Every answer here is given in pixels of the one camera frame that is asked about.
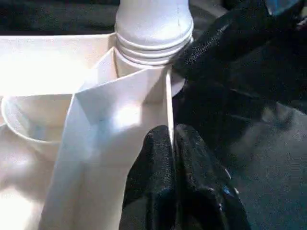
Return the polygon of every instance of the black mesh fabric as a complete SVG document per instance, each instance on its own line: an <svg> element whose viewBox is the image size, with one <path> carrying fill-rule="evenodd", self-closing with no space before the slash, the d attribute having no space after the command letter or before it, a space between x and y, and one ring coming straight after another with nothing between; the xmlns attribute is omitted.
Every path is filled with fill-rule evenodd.
<svg viewBox="0 0 307 230"><path fill-rule="evenodd" d="M190 126L175 129L183 230L249 230L244 207L225 168L198 132Z"/></svg>
<svg viewBox="0 0 307 230"><path fill-rule="evenodd" d="M119 229L170 230L179 217L182 230L249 230L228 172L197 131L178 125L175 143L174 157L166 126L145 137L127 177Z"/></svg>
<svg viewBox="0 0 307 230"><path fill-rule="evenodd" d="M120 230L170 230L176 219L174 158L166 126L145 137L127 177Z"/></svg>

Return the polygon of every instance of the gloved hand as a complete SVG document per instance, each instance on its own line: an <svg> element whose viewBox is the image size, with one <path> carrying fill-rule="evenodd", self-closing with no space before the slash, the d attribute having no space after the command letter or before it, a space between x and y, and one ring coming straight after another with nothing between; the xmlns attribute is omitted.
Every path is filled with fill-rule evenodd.
<svg viewBox="0 0 307 230"><path fill-rule="evenodd" d="M175 169L166 126L145 137L126 182L120 230L170 230L176 218Z"/></svg>
<svg viewBox="0 0 307 230"><path fill-rule="evenodd" d="M179 125L175 143L173 155L165 126L147 134L127 178L120 230L170 230L176 217L182 230L249 230L229 174L199 134Z"/></svg>
<svg viewBox="0 0 307 230"><path fill-rule="evenodd" d="M190 126L178 125L175 146L183 230L192 229L191 224L201 226L202 230L249 230L229 173L198 132Z"/></svg>
<svg viewBox="0 0 307 230"><path fill-rule="evenodd" d="M299 57L283 43L296 33L304 2L279 0L274 5L270 0L247 0L239 4L217 19L179 56L173 71L198 84L212 80L272 100L283 99L286 93L292 95L288 98L298 99L301 92L306 91L302 87L304 65L299 65ZM282 37L283 41L278 39L271 47L233 65L277 37Z"/></svg>

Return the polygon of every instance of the cup rim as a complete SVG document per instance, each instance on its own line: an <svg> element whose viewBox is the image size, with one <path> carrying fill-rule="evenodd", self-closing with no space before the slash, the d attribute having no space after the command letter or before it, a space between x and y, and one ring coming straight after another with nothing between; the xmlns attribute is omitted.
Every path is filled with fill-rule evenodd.
<svg viewBox="0 0 307 230"><path fill-rule="evenodd" d="M27 141L31 141L31 142L35 142L38 144L45 144L45 145L58 145L60 143L60 141L58 140L54 140L54 141L46 141L46 140L37 140L34 138L30 138L25 136L24 134L21 134L20 132L16 131L16 129L10 124L6 113L5 113L5 106L10 102L10 97L3 97L2 99L2 103L1 103L1 113L2 113L2 117L4 120L4 124L6 124L8 126L8 128L15 133L16 135L18 135L19 137L21 137L22 139L25 139Z"/></svg>

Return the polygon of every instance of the white compartment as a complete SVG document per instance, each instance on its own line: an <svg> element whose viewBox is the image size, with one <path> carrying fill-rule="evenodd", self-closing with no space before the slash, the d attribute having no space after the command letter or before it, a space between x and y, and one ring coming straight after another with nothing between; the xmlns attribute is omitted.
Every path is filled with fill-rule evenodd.
<svg viewBox="0 0 307 230"><path fill-rule="evenodd" d="M0 95L75 93L115 34L1 36Z"/></svg>
<svg viewBox="0 0 307 230"><path fill-rule="evenodd" d="M118 229L126 176L147 132L168 125L165 69L144 69L72 100L41 230Z"/></svg>

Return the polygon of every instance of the white cup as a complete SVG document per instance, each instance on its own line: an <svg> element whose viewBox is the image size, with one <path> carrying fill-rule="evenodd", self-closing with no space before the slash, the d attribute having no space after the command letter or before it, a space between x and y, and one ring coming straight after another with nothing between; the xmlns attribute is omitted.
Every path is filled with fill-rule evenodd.
<svg viewBox="0 0 307 230"><path fill-rule="evenodd" d="M71 95L4 97L1 112L11 131L55 161L70 101Z"/></svg>

